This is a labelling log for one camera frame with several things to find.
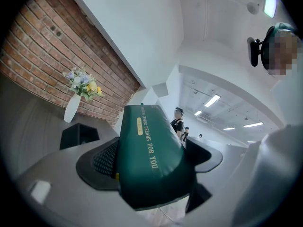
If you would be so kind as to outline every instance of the gray floor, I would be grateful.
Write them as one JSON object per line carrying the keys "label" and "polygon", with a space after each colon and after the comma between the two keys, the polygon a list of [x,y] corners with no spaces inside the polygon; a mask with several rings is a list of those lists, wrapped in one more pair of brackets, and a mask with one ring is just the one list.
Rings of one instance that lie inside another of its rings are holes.
{"label": "gray floor", "polygon": [[137,213],[147,219],[153,226],[163,226],[183,218],[188,196],[178,202],[168,204],[156,209],[138,211]]}

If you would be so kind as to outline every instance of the yellow flower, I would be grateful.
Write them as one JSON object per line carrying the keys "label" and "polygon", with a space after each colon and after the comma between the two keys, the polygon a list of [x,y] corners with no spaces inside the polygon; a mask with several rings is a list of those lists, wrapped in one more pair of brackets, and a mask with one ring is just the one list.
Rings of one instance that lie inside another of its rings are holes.
{"label": "yellow flower", "polygon": [[97,89],[97,84],[96,84],[96,82],[94,82],[94,81],[91,81],[91,82],[88,84],[88,86],[90,87],[90,89],[91,89],[92,91],[96,91],[96,89]]}

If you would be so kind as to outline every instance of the white ceiling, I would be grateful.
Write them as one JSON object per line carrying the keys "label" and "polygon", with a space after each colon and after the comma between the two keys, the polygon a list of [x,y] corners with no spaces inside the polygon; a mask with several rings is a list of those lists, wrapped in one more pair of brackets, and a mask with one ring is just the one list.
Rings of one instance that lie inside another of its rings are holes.
{"label": "white ceiling", "polygon": [[[184,42],[203,43],[216,40],[231,49],[237,62],[273,87],[277,79],[265,73],[262,66],[252,67],[248,59],[247,38],[263,39],[276,22],[293,24],[281,2],[274,18],[263,12],[264,0],[180,0]],[[247,4],[259,4],[259,12],[250,14]]]}
{"label": "white ceiling", "polygon": [[[205,107],[204,105],[215,94],[218,94],[221,98],[210,107]],[[202,114],[197,118],[206,119],[209,124],[221,131],[223,131],[223,128],[236,128],[223,132],[243,143],[261,140],[266,134],[278,129],[264,114],[240,97],[223,88],[188,75],[185,75],[183,79],[180,106],[190,113],[195,113],[198,110],[202,111]],[[243,127],[246,124],[260,121],[264,125],[250,128]]]}

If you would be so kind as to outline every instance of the brick wall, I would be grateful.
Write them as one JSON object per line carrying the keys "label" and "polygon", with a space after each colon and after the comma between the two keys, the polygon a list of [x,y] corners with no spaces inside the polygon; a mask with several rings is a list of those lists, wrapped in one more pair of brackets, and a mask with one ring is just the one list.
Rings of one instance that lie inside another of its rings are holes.
{"label": "brick wall", "polygon": [[32,93],[66,107],[74,94],[63,71],[83,68],[101,84],[103,97],[78,112],[114,126],[139,83],[74,0],[28,0],[2,45],[0,70]]}

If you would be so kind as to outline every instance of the woman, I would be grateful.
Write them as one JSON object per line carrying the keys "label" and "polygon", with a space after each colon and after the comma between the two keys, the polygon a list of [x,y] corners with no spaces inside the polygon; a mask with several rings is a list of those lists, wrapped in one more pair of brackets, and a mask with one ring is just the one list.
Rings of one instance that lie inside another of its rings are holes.
{"label": "woman", "polygon": [[182,108],[176,108],[175,109],[175,119],[170,123],[171,126],[173,127],[174,131],[176,132],[178,138],[180,138],[182,129],[183,129],[183,109]]}

